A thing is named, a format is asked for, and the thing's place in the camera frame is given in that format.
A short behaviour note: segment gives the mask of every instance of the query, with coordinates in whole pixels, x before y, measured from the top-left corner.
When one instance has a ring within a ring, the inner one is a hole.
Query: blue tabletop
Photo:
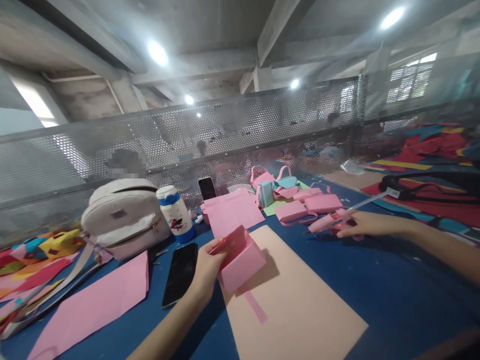
[[[313,179],[304,180],[309,185]],[[346,206],[366,196],[329,183]],[[364,211],[388,214],[375,204]],[[305,225],[282,226],[276,216],[252,228],[268,225],[368,324],[368,329],[347,359],[410,359],[459,332],[478,325],[480,289],[408,241],[390,236],[357,242],[337,239],[325,232],[302,235]],[[194,241],[202,246],[213,239],[205,225]],[[167,240],[169,249],[150,267],[150,289],[144,301],[119,319],[73,346],[61,359],[125,359],[167,315],[161,309],[172,254],[179,244]],[[79,289],[119,266],[103,266]],[[58,278],[71,269],[65,269]],[[53,312],[42,321],[1,344],[8,360],[26,359]],[[175,354],[176,359],[238,359],[222,293],[215,286],[212,300],[201,313]]]

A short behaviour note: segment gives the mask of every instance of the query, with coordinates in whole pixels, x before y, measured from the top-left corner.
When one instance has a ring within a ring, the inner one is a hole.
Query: black smartphone
[[[198,180],[198,185],[200,186],[201,197],[203,200],[217,197],[217,192],[215,191],[214,182],[211,177]]]
[[[193,242],[173,252],[161,308],[176,304],[187,292],[195,275],[199,246]]]

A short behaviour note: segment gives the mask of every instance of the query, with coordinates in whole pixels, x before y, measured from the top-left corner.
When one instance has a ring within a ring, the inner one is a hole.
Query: concrete ceiling
[[[43,45],[33,24],[24,23],[0,8],[0,59],[35,71],[70,71],[82,66]]]
[[[43,13],[39,3],[46,5]],[[131,83],[148,97],[150,107],[183,104],[185,94],[195,94],[196,100],[235,96],[253,89],[249,85],[253,74],[268,66],[273,69],[274,88],[295,78],[315,82],[355,75],[381,46],[391,49],[396,63],[401,63],[458,37],[466,19],[477,21],[480,12],[480,0],[37,0],[35,4],[0,2],[1,59],[53,76],[84,69],[110,81],[123,71],[116,66],[120,63],[129,70]],[[404,18],[388,31],[379,31],[382,19],[398,6],[406,7]],[[165,48],[167,68],[148,54],[150,40]],[[74,84],[56,88],[68,88],[66,99],[76,94]],[[85,95],[80,88],[78,92]]]
[[[148,56],[158,41],[171,55],[255,46],[275,0],[84,0],[118,37]]]

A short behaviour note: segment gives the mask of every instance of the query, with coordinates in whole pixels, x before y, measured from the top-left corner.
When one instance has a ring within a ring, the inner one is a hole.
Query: white backpack
[[[160,210],[157,189],[141,178],[100,186],[81,217],[86,240],[121,261],[168,238],[172,232]]]

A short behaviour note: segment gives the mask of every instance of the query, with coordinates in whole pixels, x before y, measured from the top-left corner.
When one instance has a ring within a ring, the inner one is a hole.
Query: water bottle
[[[195,229],[184,200],[177,188],[167,185],[156,191],[160,210],[179,243],[187,243],[195,237]]]

